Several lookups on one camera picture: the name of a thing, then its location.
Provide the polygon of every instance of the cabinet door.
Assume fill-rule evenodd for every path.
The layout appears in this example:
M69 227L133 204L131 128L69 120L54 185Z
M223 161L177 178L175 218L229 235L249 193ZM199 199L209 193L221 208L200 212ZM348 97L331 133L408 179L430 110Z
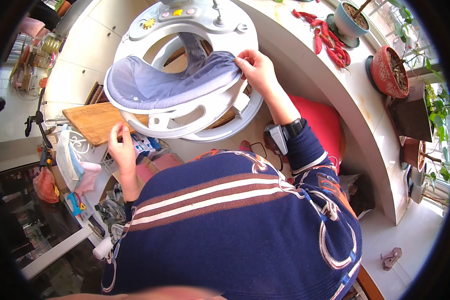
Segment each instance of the cabinet door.
M86 17L79 29L67 37L59 58L105 74L113 64L120 41L120 36Z
M145 0L101 0L89 16L122 37L149 6Z
M44 101L84 104L95 82L103 84L105 75L92 69L58 60L45 88Z

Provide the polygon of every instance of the gray fabric seat cover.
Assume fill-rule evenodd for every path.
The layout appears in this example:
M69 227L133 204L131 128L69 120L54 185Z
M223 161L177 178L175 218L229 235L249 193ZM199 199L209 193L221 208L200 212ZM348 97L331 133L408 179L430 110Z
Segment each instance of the gray fabric seat cover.
M232 53L213 51L207 57L196 34L178 33L178 36L188 60L184 71L164 73L136 56L122 58L108 72L106 88L112 99L129 109L167 109L240 78L242 72Z

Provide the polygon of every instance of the plastic bag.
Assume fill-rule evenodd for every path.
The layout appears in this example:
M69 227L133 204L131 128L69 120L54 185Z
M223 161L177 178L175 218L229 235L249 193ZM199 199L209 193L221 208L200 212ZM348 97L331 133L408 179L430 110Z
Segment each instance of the plastic bag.
M38 198L51 204L59 201L57 194L55 194L54 184L53 173L47 167L42 167L40 174L33 179L33 187Z

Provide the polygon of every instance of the wristwatch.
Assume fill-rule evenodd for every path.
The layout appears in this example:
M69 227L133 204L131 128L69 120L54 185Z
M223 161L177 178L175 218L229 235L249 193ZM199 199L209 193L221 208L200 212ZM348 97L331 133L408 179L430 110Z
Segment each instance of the wristwatch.
M304 127L304 118L298 118L284 126L268 125L264 130L265 142L272 147L274 153L285 156L288 153L287 142L299 135Z
M285 140L288 142L288 140L293 139L297 135L302 132L303 127L305 127L305 119L304 118L298 118L295 121L291 122L290 124L286 124L285 126L282 126L283 135L285 136Z

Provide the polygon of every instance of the navy sweater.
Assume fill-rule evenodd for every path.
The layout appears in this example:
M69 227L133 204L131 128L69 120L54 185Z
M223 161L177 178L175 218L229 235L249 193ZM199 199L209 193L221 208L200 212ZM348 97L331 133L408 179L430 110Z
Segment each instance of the navy sweater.
M153 176L126 209L103 294L189 285L228 300L342 299L360 267L359 222L310 127L287 146L294 185L227 150Z

